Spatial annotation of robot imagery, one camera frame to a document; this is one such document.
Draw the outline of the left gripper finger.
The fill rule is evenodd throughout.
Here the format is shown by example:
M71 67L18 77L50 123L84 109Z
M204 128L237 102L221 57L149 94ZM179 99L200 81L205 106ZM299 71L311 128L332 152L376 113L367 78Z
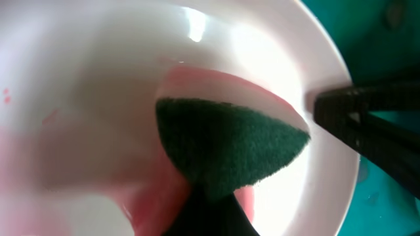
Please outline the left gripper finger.
M194 188L163 236L259 236L234 194L210 201Z

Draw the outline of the green pink sponge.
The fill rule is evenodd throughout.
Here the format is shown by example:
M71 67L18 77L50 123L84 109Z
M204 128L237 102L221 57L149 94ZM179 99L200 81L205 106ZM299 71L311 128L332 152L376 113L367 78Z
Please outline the green pink sponge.
M286 167L310 141L292 105L217 70L170 69L155 109L166 155L211 203Z

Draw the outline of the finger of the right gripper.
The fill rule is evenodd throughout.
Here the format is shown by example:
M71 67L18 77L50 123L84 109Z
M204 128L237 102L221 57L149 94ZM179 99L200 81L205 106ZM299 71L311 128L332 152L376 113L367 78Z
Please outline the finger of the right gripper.
M419 109L419 84L346 87L317 95L316 124L419 196L419 135L373 115Z

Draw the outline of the white plate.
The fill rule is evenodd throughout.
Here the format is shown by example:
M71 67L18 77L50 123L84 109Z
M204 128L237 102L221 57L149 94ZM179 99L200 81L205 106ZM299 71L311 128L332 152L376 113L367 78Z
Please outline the white plate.
M289 165L237 189L257 233L338 234L359 157L313 103L351 80L301 1L2 1L1 234L163 235L199 188L157 126L179 66L251 81L308 125Z

